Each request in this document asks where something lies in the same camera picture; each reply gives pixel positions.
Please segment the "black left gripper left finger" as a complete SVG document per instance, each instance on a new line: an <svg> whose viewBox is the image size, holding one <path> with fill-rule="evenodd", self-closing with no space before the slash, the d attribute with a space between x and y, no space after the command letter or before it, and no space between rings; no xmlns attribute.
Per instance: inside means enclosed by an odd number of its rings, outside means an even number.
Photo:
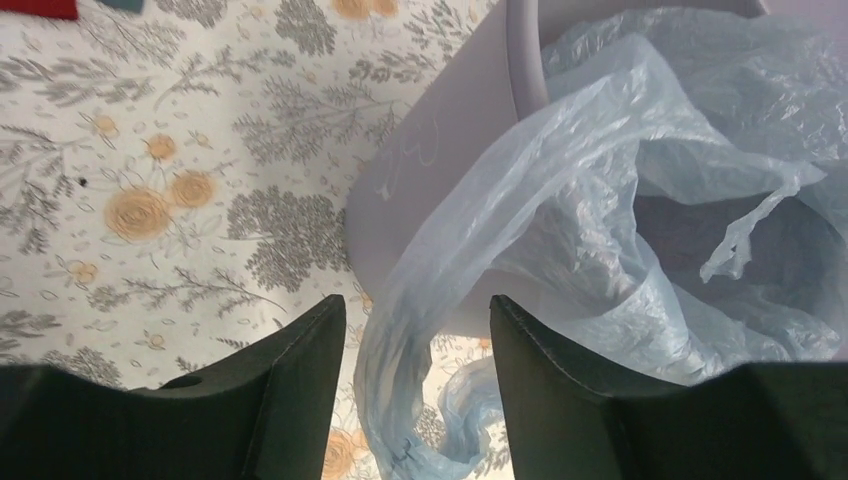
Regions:
<svg viewBox="0 0 848 480"><path fill-rule="evenodd" d="M158 389L48 365L1 370L5 479L317 479L346 336L330 295L282 330Z"/></svg>

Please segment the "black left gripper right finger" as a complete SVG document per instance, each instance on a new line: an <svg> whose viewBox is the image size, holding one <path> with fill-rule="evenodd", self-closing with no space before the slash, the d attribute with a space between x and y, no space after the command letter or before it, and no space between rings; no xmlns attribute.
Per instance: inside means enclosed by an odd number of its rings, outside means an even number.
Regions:
<svg viewBox="0 0 848 480"><path fill-rule="evenodd" d="M507 296L493 353L518 479L843 479L847 366L748 363L693 386L617 364Z"/></svg>

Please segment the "light blue plastic trash bag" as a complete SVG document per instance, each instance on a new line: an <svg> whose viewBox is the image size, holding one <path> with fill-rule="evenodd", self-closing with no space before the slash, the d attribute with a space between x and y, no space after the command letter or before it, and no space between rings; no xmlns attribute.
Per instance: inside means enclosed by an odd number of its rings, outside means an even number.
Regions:
<svg viewBox="0 0 848 480"><path fill-rule="evenodd" d="M798 21L664 7L541 51L548 104L495 140L413 236L367 322L355 398L385 479L460 479L499 410L492 362L414 431L430 344L481 277L556 332L691 383L831 359L847 331L847 81Z"/></svg>

